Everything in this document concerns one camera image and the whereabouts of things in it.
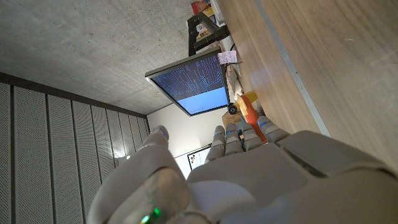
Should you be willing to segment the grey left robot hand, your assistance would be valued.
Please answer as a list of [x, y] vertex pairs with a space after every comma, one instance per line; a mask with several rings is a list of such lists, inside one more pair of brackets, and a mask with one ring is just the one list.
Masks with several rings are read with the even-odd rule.
[[205, 163], [182, 174], [165, 127], [101, 185], [88, 223], [396, 223], [397, 173], [363, 151], [265, 116], [217, 126]]

